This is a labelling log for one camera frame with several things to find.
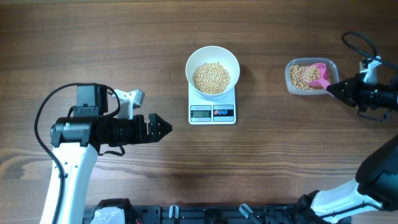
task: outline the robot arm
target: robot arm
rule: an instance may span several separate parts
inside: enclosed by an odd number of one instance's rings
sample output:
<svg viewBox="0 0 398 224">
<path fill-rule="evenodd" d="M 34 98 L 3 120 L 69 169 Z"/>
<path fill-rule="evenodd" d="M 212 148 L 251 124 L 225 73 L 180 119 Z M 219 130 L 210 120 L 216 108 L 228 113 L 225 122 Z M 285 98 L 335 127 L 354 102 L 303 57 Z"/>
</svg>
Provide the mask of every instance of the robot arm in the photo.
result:
<svg viewBox="0 0 398 224">
<path fill-rule="evenodd" d="M 350 34 L 365 40 L 373 48 L 373 55 L 347 43 L 345 36 Z M 390 111 L 398 110 L 398 82 L 397 77 L 395 77 L 390 86 L 378 84 L 377 66 L 385 64 L 396 70 L 398 70 L 398 67 L 381 60 L 376 46 L 360 33 L 346 32 L 341 39 L 348 47 L 366 58 L 360 63 L 360 74 L 357 74 L 354 78 L 330 85 L 326 90 L 347 105 L 358 105 L 358 115 L 365 118 L 371 118 L 361 114 L 367 108 L 387 108 L 389 111 L 383 119 L 380 119 L 384 121 Z M 310 217 L 316 215 L 326 222 L 337 223 L 344 217 L 370 210 L 397 210 L 397 164 L 398 135 L 385 143 L 361 164 L 354 180 L 332 190 L 313 192 L 309 199 L 311 206 L 306 206 L 306 209 L 310 208 L 313 213 L 307 212 L 307 215 Z"/>
<path fill-rule="evenodd" d="M 133 115 L 133 109 L 140 107 L 144 99 L 140 90 L 114 91 L 113 96 L 121 105 L 118 118 L 113 118 L 113 114 L 104 117 L 103 113 L 108 111 L 106 89 L 95 83 L 78 84 L 73 117 L 59 118 L 51 128 L 53 154 L 64 174 L 54 161 L 40 223 L 81 223 L 88 182 L 97 157 L 105 153 L 122 156 L 123 146 L 158 142 L 172 130 L 172 126 L 155 113 L 149 115 L 148 124 L 143 115 Z M 102 144 L 119 147 L 122 152 L 100 153 Z"/>
</svg>

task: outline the pink scoop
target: pink scoop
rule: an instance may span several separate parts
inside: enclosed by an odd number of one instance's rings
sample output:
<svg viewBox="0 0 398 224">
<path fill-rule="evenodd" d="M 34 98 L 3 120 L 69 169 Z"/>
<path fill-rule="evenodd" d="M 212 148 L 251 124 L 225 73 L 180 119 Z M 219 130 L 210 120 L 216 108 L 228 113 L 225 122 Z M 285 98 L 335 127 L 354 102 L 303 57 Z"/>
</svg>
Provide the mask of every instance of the pink scoop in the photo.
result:
<svg viewBox="0 0 398 224">
<path fill-rule="evenodd" d="M 315 63 L 312 66 L 316 66 L 318 67 L 320 73 L 321 73 L 321 77 L 313 82 L 306 82 L 304 79 L 303 81 L 305 83 L 307 83 L 308 85 L 312 86 L 312 87 L 316 87 L 316 86 L 322 86 L 323 89 L 326 90 L 326 88 L 328 86 L 330 86 L 330 83 L 328 81 L 329 79 L 329 72 L 326 69 L 326 65 L 324 63 Z"/>
</svg>

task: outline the digital kitchen scale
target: digital kitchen scale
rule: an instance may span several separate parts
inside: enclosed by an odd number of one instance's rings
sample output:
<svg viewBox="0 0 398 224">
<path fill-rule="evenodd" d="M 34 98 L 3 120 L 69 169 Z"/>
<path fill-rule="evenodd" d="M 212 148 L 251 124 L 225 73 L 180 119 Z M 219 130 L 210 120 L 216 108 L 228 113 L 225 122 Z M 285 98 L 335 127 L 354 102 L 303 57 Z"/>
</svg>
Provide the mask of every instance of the digital kitchen scale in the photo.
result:
<svg viewBox="0 0 398 224">
<path fill-rule="evenodd" d="M 235 87 L 226 94 L 205 99 L 188 85 L 188 120 L 192 125 L 234 124 L 236 122 Z"/>
</svg>

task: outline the wooden table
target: wooden table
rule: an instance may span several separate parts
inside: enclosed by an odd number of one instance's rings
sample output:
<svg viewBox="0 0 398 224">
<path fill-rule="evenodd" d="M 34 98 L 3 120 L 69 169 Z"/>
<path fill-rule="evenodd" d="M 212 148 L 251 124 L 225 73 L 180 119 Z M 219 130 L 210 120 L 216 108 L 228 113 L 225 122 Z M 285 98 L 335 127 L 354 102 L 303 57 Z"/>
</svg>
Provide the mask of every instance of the wooden table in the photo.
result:
<svg viewBox="0 0 398 224">
<path fill-rule="evenodd" d="M 286 64 L 327 57 L 340 78 L 358 73 L 360 57 L 340 40 L 369 36 L 398 62 L 397 1 L 142 1 L 0 7 L 0 223 L 38 223 L 51 160 L 33 123 L 43 99 L 71 82 L 145 91 L 136 113 L 156 112 L 173 132 L 155 144 L 100 157 L 87 205 L 129 198 L 135 205 L 289 203 L 354 178 L 360 163 L 396 134 L 361 119 L 328 95 L 287 92 Z M 196 49 L 219 45 L 241 65 L 238 122 L 191 126 L 185 63 Z M 385 80 L 394 72 L 382 68 Z M 61 91 L 39 124 L 49 130 L 75 104 Z M 109 99 L 110 110 L 115 102 Z M 398 213 L 369 212 L 354 223 L 395 223 Z"/>
</svg>

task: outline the white bowl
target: white bowl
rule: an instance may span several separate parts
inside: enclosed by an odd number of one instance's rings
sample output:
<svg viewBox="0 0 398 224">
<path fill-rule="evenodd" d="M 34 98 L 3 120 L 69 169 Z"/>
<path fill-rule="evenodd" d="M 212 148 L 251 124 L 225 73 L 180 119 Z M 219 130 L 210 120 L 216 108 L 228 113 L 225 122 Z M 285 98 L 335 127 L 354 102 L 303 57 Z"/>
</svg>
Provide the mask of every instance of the white bowl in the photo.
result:
<svg viewBox="0 0 398 224">
<path fill-rule="evenodd" d="M 207 63 L 219 62 L 229 73 L 229 85 L 225 88 L 222 93 L 219 94 L 207 94 L 199 91 L 193 82 L 193 74 L 200 65 Z M 227 49 L 217 46 L 207 46 L 195 51 L 187 61 L 185 66 L 185 75 L 189 85 L 203 98 L 217 98 L 230 91 L 235 84 L 238 82 L 240 73 L 240 67 L 236 57 Z"/>
</svg>

